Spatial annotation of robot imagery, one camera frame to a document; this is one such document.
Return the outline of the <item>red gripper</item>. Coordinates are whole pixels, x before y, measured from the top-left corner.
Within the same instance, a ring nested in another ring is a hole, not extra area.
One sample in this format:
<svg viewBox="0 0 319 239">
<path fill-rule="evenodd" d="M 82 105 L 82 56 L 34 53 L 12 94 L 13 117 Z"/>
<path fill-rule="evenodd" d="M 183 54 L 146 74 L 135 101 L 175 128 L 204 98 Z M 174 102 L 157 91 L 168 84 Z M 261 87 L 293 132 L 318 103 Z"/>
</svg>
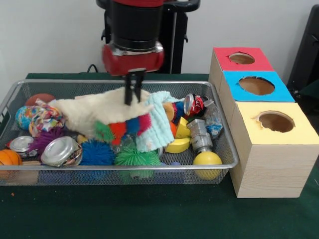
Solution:
<svg viewBox="0 0 319 239">
<path fill-rule="evenodd" d="M 164 61 L 164 49 L 160 42 L 146 52 L 126 51 L 114 44 L 105 44 L 102 48 L 102 61 L 105 70 L 113 76 L 125 75 L 125 104 L 130 106 L 132 102 L 131 79 L 135 72 L 134 92 L 141 101 L 142 83 L 145 72 L 153 72 L 160 69 Z"/>
</svg>

